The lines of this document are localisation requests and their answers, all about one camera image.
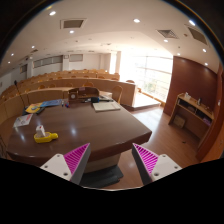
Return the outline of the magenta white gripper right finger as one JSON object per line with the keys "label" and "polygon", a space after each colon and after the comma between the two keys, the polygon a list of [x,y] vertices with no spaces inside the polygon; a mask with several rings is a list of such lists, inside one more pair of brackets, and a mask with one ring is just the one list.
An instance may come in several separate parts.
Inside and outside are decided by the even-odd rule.
{"label": "magenta white gripper right finger", "polygon": [[136,143],[132,145],[132,155],[144,185],[181,170],[181,167],[168,155],[157,155]]}

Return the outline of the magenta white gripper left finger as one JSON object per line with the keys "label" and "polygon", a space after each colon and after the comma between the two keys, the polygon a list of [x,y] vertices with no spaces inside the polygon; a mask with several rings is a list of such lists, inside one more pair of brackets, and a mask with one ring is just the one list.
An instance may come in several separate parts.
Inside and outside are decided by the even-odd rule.
{"label": "magenta white gripper left finger", "polygon": [[87,143],[65,155],[55,154],[41,169],[79,185],[90,153],[90,144]]}

